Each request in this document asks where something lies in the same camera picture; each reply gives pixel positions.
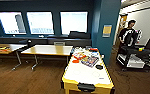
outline blue wall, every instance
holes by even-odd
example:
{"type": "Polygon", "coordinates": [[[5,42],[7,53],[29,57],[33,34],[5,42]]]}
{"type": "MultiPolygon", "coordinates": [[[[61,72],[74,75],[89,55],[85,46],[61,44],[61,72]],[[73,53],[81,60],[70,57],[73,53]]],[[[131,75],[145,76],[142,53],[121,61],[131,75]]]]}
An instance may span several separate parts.
{"type": "Polygon", "coordinates": [[[94,15],[99,16],[100,14],[100,17],[99,26],[97,28],[98,31],[96,31],[97,29],[95,29],[95,31],[92,31],[92,34],[95,34],[93,32],[98,32],[96,37],[92,41],[94,43],[93,46],[99,49],[100,54],[105,55],[105,64],[109,63],[120,6],[121,0],[101,0],[101,6],[94,6],[94,15]],[[112,25],[111,35],[108,38],[102,37],[104,25],[112,25]]]}
{"type": "MultiPolygon", "coordinates": [[[[0,11],[21,11],[26,28],[26,35],[16,37],[38,37],[31,35],[26,16],[27,11],[51,11],[55,35],[61,35],[61,11],[88,11],[88,33],[91,33],[92,46],[97,47],[100,54],[104,54],[104,62],[109,63],[113,45],[117,19],[121,6],[121,0],[40,0],[40,1],[11,1],[0,2],[0,11]],[[111,35],[102,37],[104,25],[112,25],[111,35]]],[[[4,34],[0,24],[0,36],[11,37],[4,34]]]]}
{"type": "MultiPolygon", "coordinates": [[[[61,11],[88,11],[88,33],[91,33],[93,0],[40,0],[40,1],[11,1],[0,2],[1,11],[21,11],[26,28],[26,35],[16,35],[16,37],[38,37],[31,35],[26,16],[27,11],[50,11],[53,14],[54,33],[61,35],[61,11]]],[[[0,36],[11,37],[6,35],[0,24],[0,36]]]]}
{"type": "Polygon", "coordinates": [[[100,21],[100,13],[101,13],[101,0],[95,0],[94,3],[94,11],[93,11],[93,21],[92,21],[92,47],[96,47],[97,43],[97,34],[99,28],[100,21]]]}

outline yellow table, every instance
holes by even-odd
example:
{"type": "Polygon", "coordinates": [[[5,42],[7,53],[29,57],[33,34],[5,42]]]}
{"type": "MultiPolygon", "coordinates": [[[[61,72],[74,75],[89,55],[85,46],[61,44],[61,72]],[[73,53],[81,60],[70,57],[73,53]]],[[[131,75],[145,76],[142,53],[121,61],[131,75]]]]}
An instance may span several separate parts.
{"type": "Polygon", "coordinates": [[[68,56],[70,56],[72,47],[73,46],[35,45],[21,53],[33,54],[35,56],[36,64],[32,67],[32,70],[34,70],[34,67],[38,64],[36,55],[67,56],[67,62],[68,62],[68,56]]]}
{"type": "MultiPolygon", "coordinates": [[[[25,46],[26,45],[22,45],[22,44],[0,44],[0,54],[10,54],[10,53],[22,48],[22,47],[25,47],[25,46]]],[[[16,55],[17,55],[19,64],[16,65],[12,70],[16,69],[16,67],[21,65],[21,60],[20,60],[20,57],[19,57],[17,51],[16,51],[16,55]]]]}
{"type": "MultiPolygon", "coordinates": [[[[85,49],[75,50],[73,54],[78,52],[83,52],[87,56],[92,54],[92,52],[85,49]]],[[[86,66],[81,62],[72,63],[76,59],[73,56],[71,57],[62,76],[61,86],[65,89],[65,94],[69,94],[69,90],[86,91],[96,94],[114,93],[114,85],[99,52],[97,57],[99,60],[93,67],[86,66]],[[102,65],[103,69],[97,69],[96,65],[102,65]]]]}

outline person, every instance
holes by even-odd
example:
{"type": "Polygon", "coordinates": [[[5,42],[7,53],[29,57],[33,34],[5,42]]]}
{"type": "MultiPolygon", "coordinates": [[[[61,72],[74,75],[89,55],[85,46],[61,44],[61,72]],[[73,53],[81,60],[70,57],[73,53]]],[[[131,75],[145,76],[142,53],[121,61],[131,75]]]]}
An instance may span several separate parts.
{"type": "Polygon", "coordinates": [[[133,40],[131,38],[136,37],[134,32],[135,30],[133,29],[133,26],[135,25],[136,21],[135,20],[130,20],[128,22],[128,27],[124,28],[121,30],[121,32],[119,33],[119,40],[120,40],[120,45],[119,45],[119,50],[118,53],[120,54],[124,54],[124,51],[122,51],[121,47],[122,46],[131,46],[133,42],[133,40]]]}

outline table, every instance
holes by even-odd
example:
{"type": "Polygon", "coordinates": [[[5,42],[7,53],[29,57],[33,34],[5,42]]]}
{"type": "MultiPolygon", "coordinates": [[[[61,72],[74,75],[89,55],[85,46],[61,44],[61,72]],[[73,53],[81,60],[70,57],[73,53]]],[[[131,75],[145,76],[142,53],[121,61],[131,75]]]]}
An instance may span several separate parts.
{"type": "Polygon", "coordinates": [[[124,61],[124,65],[123,65],[123,69],[122,69],[124,71],[127,70],[127,64],[128,64],[131,54],[150,54],[149,49],[144,49],[143,51],[139,51],[137,48],[128,47],[128,46],[122,46],[121,49],[123,49],[125,52],[127,52],[126,59],[124,61]]]}
{"type": "Polygon", "coordinates": [[[22,47],[25,47],[26,45],[24,44],[0,44],[0,54],[10,54],[12,52],[16,52],[16,55],[17,55],[17,58],[18,58],[18,61],[19,61],[19,64],[16,65],[12,70],[15,70],[16,67],[18,67],[19,65],[21,65],[21,60],[20,60],[20,57],[18,55],[18,49],[22,48],[22,47]]]}
{"type": "Polygon", "coordinates": [[[34,70],[34,67],[38,65],[37,56],[36,55],[59,55],[59,56],[67,56],[67,62],[68,62],[68,56],[70,56],[70,52],[73,46],[56,46],[56,45],[35,45],[23,52],[22,54],[33,54],[35,57],[35,64],[32,67],[32,70],[34,70]]]}
{"type": "MultiPolygon", "coordinates": [[[[86,56],[91,56],[92,52],[82,49],[75,49],[75,53],[82,52],[86,56]]],[[[68,66],[62,76],[61,87],[65,89],[65,94],[69,94],[69,90],[85,91],[97,94],[114,94],[114,85],[106,69],[106,66],[99,54],[98,61],[93,67],[79,63],[73,63],[76,60],[71,57],[68,66]],[[102,65],[103,69],[97,69],[96,65],[102,65]]]]}

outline window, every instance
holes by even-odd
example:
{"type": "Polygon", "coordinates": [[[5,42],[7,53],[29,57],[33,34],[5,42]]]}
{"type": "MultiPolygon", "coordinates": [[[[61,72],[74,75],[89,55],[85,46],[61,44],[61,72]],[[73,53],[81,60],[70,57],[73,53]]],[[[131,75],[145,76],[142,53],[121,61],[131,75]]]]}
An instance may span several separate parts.
{"type": "Polygon", "coordinates": [[[70,31],[87,32],[88,12],[61,12],[62,34],[70,31]]]}
{"type": "Polygon", "coordinates": [[[31,34],[54,34],[51,12],[27,12],[31,34]]]}
{"type": "Polygon", "coordinates": [[[21,12],[0,12],[0,21],[6,34],[26,34],[21,12]]]}

